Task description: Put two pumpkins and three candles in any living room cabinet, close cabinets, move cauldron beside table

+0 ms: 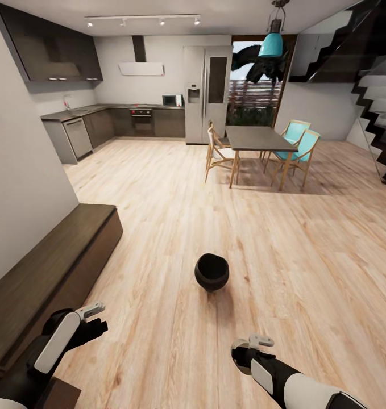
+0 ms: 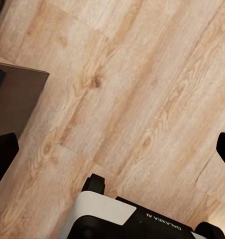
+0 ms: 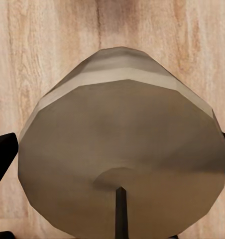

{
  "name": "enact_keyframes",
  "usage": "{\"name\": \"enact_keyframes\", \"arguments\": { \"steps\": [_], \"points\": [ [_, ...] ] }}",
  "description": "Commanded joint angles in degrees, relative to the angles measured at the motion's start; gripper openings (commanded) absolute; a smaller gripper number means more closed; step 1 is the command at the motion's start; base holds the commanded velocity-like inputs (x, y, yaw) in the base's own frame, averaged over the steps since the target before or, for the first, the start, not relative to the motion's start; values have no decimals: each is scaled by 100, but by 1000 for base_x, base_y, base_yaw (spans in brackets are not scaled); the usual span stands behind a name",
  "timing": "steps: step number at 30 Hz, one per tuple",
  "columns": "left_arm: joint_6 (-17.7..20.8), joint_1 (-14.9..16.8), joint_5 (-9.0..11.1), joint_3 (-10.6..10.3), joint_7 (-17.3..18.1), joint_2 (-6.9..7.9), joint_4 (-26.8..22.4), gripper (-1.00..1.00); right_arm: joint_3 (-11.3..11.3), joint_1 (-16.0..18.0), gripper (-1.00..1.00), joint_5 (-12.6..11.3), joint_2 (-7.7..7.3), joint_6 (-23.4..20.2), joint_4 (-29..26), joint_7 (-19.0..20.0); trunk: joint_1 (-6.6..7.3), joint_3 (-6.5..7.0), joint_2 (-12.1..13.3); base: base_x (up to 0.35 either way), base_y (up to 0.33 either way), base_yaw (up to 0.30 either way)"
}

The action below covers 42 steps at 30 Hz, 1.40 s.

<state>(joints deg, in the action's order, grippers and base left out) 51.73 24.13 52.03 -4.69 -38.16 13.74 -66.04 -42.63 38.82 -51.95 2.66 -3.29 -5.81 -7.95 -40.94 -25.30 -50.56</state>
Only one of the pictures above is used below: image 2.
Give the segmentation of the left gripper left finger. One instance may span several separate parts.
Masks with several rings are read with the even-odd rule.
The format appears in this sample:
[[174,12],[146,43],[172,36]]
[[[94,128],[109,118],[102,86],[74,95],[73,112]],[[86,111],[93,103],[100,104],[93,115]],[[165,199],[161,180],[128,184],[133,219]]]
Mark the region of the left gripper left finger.
[[0,136],[0,181],[19,152],[15,133]]

